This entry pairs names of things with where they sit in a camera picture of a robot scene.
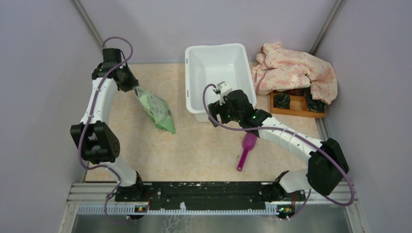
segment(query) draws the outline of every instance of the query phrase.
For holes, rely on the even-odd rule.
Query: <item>wall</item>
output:
[[[0,25],[0,232],[56,232],[101,54],[68,0],[2,1]]]
[[[347,1],[318,56],[339,81],[327,116],[371,231],[410,232],[412,2]]]
[[[102,38],[135,48],[131,63],[183,62],[193,45],[238,42],[256,59],[266,42],[309,51],[334,0],[82,0]],[[128,53],[121,42],[109,42]]]

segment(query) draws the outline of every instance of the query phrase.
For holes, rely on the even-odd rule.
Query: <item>wooden tray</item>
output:
[[[273,107],[274,97],[275,95],[280,94],[280,92],[273,91],[270,93],[270,112],[273,114],[283,114],[283,115],[291,115],[291,116],[299,116],[299,117],[311,117],[311,118],[323,118],[326,116],[326,110],[323,113],[316,113],[312,112],[308,109],[306,104],[306,99],[304,96],[293,96],[291,97],[291,107],[290,109],[284,108],[275,108]]]

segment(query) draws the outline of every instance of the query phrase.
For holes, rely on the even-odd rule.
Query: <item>white container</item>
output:
[[[233,90],[241,89],[256,106],[256,94],[250,74],[246,50],[242,44],[216,46],[191,46],[185,52],[186,107],[199,122],[208,122],[203,107],[202,94],[206,85],[229,83]],[[206,92],[206,104],[219,100],[210,87]]]

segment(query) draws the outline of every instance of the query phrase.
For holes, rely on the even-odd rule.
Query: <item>beige tabletop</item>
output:
[[[284,170],[305,167],[277,144],[259,139],[242,172],[236,171],[245,132],[197,122],[186,109],[184,64],[130,65],[140,86],[163,98],[170,107],[176,134],[155,128],[133,91],[117,92],[109,126],[120,141],[120,155],[144,181],[272,181]],[[256,108],[269,110],[269,96],[257,96]],[[319,138],[315,120],[273,115],[303,134]],[[228,124],[239,127],[235,122]],[[112,181],[104,169],[89,171],[87,181]]]

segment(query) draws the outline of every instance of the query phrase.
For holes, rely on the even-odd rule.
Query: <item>gray floor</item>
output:
[[[346,211],[335,205],[307,205],[290,222],[274,216],[145,216],[116,225],[103,215],[78,215],[73,233],[350,233]]]

